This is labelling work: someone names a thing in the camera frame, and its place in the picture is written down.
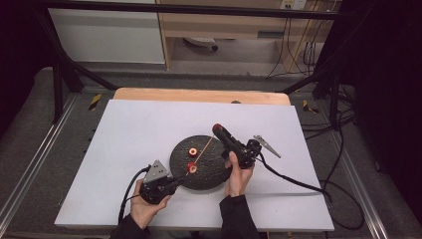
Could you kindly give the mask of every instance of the gray carpet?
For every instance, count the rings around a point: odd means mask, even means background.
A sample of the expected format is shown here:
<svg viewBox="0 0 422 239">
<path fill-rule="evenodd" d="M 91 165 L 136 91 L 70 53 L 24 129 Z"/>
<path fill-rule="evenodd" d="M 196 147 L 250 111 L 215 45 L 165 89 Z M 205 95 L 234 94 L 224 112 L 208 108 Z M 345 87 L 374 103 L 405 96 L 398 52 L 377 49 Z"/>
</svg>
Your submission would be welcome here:
<svg viewBox="0 0 422 239">
<path fill-rule="evenodd" d="M 125 87 L 172 88 L 172 89 L 211 89 L 211 90 L 255 90 L 272 92 L 280 90 L 297 81 L 297 78 L 277 78 L 265 80 L 262 77 L 245 76 L 172 76 L 168 74 L 107 74 L 108 81 Z M 96 84 L 87 81 L 87 85 Z M 303 94 L 293 94 L 292 104 L 297 107 L 301 123 L 323 123 L 321 114 L 304 112 L 302 99 L 312 90 L 312 85 L 301 90 Z M 4 204 L 8 195 L 25 170 L 41 140 L 47 133 L 53 118 L 51 76 L 41 73 L 30 99 L 16 117 L 15 121 L 2 136 L 0 141 L 0 170 L 2 178 L 0 203 Z M 89 139 L 112 97 L 112 92 L 103 94 L 95 111 L 88 107 L 95 93 L 83 93 L 73 109 L 68 122 L 57 138 L 52 150 L 44 162 L 38 176 L 10 223 L 7 233 L 29 232 L 67 235 L 108 235 L 109 230 L 70 230 L 57 227 L 54 220 L 60 210 L 59 202 L 66 197 L 78 168 L 88 149 Z M 375 171 L 371 155 L 358 125 L 344 127 L 344 140 L 360 176 L 363 178 L 373 203 L 384 226 L 391 237 L 422 238 L 422 229 L 413 214 L 404 203 L 388 175 Z M 309 150 L 316 168 L 318 178 L 327 176 L 337 156 L 337 150 L 329 133 L 308 140 Z M 341 164 L 332 181 L 351 192 Z M 358 223 L 358 211 L 342 192 L 328 188 L 333 196 L 331 215 L 347 225 Z M 286 233 L 271 233 L 271 238 L 288 238 Z M 318 233 L 294 233 L 296 238 L 323 238 Z M 370 238 L 366 225 L 356 231 L 350 231 L 335 225 L 335 231 L 329 232 L 330 238 Z"/>
</svg>

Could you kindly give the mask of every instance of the black metal frame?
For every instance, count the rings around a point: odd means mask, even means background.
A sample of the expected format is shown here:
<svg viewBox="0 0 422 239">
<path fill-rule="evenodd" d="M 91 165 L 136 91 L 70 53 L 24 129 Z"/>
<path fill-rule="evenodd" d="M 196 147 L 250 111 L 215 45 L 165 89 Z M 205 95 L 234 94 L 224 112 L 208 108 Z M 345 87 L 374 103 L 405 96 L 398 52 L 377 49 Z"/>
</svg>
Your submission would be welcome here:
<svg viewBox="0 0 422 239">
<path fill-rule="evenodd" d="M 250 17 L 270 17 L 270 18 L 294 18 L 294 19 L 320 19 L 320 20 L 340 20 L 355 21 L 358 19 L 353 13 L 338 12 L 314 12 L 314 11 L 292 11 L 278 9 L 260 8 L 238 8 L 238 7 L 217 7 L 217 6 L 193 6 L 193 5 L 168 5 L 168 4 L 142 4 L 142 3 L 115 3 L 115 2 L 87 2 L 69 0 L 38 0 L 31 3 L 32 10 L 39 25 L 49 39 L 49 44 L 54 48 L 54 68 L 55 81 L 55 121 L 63 112 L 63 93 L 61 80 L 67 83 L 71 92 L 80 92 L 83 84 L 77 73 L 85 75 L 91 80 L 99 83 L 109 90 L 118 89 L 117 86 L 108 83 L 101 77 L 90 72 L 86 68 L 74 62 L 63 49 L 59 37 L 55 31 L 53 23 L 47 20 L 47 9 L 78 9 L 78 10 L 98 10 L 98 11 L 120 11 L 120 12 L 152 12 L 152 13 L 178 13 L 178 14 L 206 14 L 206 15 L 228 15 L 228 16 L 250 16 Z M 303 81 L 278 93 L 290 94 L 295 90 L 305 86 L 310 82 L 316 82 L 331 69 L 332 64 L 316 69 L 314 74 Z M 338 88 L 338 81 L 333 82 L 332 88 Z"/>
</svg>

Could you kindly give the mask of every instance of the black tripod leg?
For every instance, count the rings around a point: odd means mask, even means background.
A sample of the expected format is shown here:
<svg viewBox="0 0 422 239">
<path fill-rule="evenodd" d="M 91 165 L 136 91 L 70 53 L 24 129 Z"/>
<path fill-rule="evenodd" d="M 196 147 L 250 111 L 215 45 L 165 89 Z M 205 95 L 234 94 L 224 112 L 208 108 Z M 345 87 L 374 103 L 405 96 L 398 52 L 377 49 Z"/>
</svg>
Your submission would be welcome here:
<svg viewBox="0 0 422 239">
<path fill-rule="evenodd" d="M 294 91 L 306 86 L 309 83 L 321 81 L 321 78 L 324 75 L 325 75 L 324 70 L 315 72 L 313 75 L 306 77 L 305 79 L 299 81 L 298 83 L 296 83 L 296 84 L 294 84 L 290 87 L 285 88 L 284 90 L 277 91 L 276 93 L 284 93 L 284 94 L 288 95 L 288 94 L 293 93 Z"/>
<path fill-rule="evenodd" d="M 74 62 L 72 59 L 70 59 L 68 56 L 66 56 L 66 58 L 68 59 L 68 62 L 80 73 L 82 73 L 83 75 L 85 75 L 86 77 L 90 78 L 91 80 L 95 81 L 96 83 L 102 85 L 103 87 L 107 88 L 108 90 L 117 90 L 119 87 L 107 82 L 106 80 L 104 80 L 103 78 L 95 75 L 94 73 L 92 73 L 91 71 L 89 71 L 88 69 L 82 67 L 81 65 L 79 65 L 78 63 Z"/>
<path fill-rule="evenodd" d="M 54 119 L 56 123 L 63 114 L 63 89 L 62 89 L 62 75 L 60 72 L 60 65 L 56 64 L 53 67 L 53 86 L 54 86 Z"/>
<path fill-rule="evenodd" d="M 57 34 L 52 30 L 51 23 L 47 20 L 46 16 L 46 9 L 38 9 L 32 8 L 33 14 L 36 17 L 38 24 L 43 29 L 44 33 L 46 34 L 47 39 L 49 40 L 49 44 L 53 47 L 55 56 L 55 64 L 61 65 L 61 75 L 63 80 L 67 83 L 69 90 L 71 92 L 80 92 L 84 86 L 74 69 L 69 65 L 67 59 L 64 58 L 62 45 L 60 44 L 60 40 Z"/>
</svg>

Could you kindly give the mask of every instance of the yellow tape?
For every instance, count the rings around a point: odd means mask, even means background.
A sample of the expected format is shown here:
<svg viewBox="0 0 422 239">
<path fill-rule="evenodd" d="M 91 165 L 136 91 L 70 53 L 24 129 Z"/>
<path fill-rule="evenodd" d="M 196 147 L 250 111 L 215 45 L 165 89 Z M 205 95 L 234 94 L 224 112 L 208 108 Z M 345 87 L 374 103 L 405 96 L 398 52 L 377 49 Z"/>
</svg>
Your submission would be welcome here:
<svg viewBox="0 0 422 239">
<path fill-rule="evenodd" d="M 312 113 L 314 113 L 314 114 L 318 114 L 318 113 L 319 113 L 319 110 L 317 110 L 317 109 L 312 109 L 312 108 L 310 108 L 310 107 L 308 106 L 308 102 L 307 102 L 307 100 L 304 100 L 304 111 L 306 111 L 306 112 L 312 112 Z"/>
<path fill-rule="evenodd" d="M 102 94 L 96 94 L 93 98 L 93 101 L 90 104 L 90 107 L 88 108 L 89 111 L 94 111 L 96 109 L 97 104 L 100 101 L 100 98 L 102 97 Z"/>
</svg>

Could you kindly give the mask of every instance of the black round disc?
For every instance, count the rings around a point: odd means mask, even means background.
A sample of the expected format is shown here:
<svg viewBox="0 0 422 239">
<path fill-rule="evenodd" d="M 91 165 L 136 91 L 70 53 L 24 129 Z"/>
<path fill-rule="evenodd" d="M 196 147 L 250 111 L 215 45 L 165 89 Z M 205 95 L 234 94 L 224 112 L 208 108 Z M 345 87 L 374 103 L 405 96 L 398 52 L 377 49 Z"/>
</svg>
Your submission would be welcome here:
<svg viewBox="0 0 422 239">
<path fill-rule="evenodd" d="M 194 162 L 197 159 L 209 139 L 210 136 L 195 135 L 180 141 L 171 152 L 171 174 L 174 177 L 186 175 L 188 162 Z M 189 149 L 192 147 L 197 149 L 195 157 L 189 156 Z M 221 157 L 223 151 L 223 144 L 213 138 L 196 162 L 196 172 L 186 176 L 183 186 L 192 190 L 207 190 L 226 181 L 231 170 L 224 166 L 225 159 Z"/>
</svg>

